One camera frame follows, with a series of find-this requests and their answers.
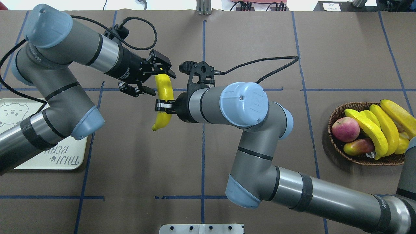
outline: cartoon bear drawing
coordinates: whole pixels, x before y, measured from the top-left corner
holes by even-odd
[[[29,107],[26,103],[5,102],[0,106],[0,127],[5,124],[18,125],[25,119]]]

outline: white label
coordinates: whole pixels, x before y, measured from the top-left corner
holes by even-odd
[[[375,156],[376,156],[376,153],[373,151],[373,152],[370,152],[370,153],[367,153],[367,154],[365,154],[367,157],[369,157],[369,158],[374,158]]]
[[[326,11],[341,11],[338,3],[322,3]]]
[[[0,99],[0,133],[20,125],[20,122],[34,114],[41,103],[28,99]],[[55,147],[43,151],[15,169],[71,170],[79,167],[84,160],[87,137],[75,140],[67,137]]]

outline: white mounting plate with holes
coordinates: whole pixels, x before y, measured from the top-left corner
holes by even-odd
[[[159,234],[244,234],[243,224],[165,224]]]
[[[25,98],[0,99],[0,133],[19,125],[20,122],[42,106],[40,102]],[[50,150],[43,151],[15,169],[72,170],[84,160],[87,137],[77,141],[67,137]]]

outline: brown woven basket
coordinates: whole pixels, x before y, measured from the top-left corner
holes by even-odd
[[[360,165],[366,166],[392,166],[392,165],[401,165],[404,163],[404,154],[392,154],[387,157],[380,158],[379,160],[374,160],[372,158],[367,157],[365,154],[360,154],[357,156],[349,156],[343,152],[343,148],[345,143],[339,141],[337,138],[332,136],[331,128],[332,125],[338,119],[345,117],[344,110],[345,109],[354,109],[356,111],[363,111],[368,110],[368,108],[372,105],[380,105],[379,102],[349,102],[345,103],[339,107],[337,107],[329,117],[328,121],[328,135],[329,140],[334,146],[336,152],[338,152],[341,156],[343,156],[348,161],[353,163],[357,163]]]

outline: blue joint cap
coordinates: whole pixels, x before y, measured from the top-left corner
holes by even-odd
[[[35,86],[33,83],[31,83],[27,79],[25,79],[22,76],[22,74],[19,72],[19,69],[17,68],[16,58],[17,58],[17,55],[19,54],[19,52],[17,52],[16,56],[14,57],[14,59],[12,61],[12,73],[16,77],[16,79],[19,80],[20,82],[22,82],[23,84],[29,85],[29,86]]]
[[[46,4],[39,4],[27,18],[23,35],[39,48],[51,48],[63,41],[72,29],[72,18]]]
[[[407,151],[409,150],[409,149],[411,149],[411,148],[413,148],[413,147],[415,147],[416,146],[416,137],[413,137],[412,139],[410,139],[410,142],[409,142],[409,146],[407,147],[407,149],[406,149],[406,153],[407,153]]]
[[[97,106],[93,106],[75,126],[71,136],[76,140],[81,140],[82,138],[97,131],[103,125],[104,118],[101,116]]]
[[[244,208],[256,209],[261,202],[260,199],[247,191],[231,175],[228,176],[225,194],[230,201]]]
[[[287,136],[289,136],[289,134],[292,132],[293,130],[293,116],[292,114],[286,110],[282,105],[280,105],[277,102],[273,102],[276,103],[277,105],[279,105],[283,111],[285,112],[286,115],[286,129],[285,129],[285,133],[279,138],[279,140],[283,140],[285,139]]]
[[[269,101],[259,84],[236,82],[225,87],[221,93],[220,109],[231,124],[248,127],[264,120]]]

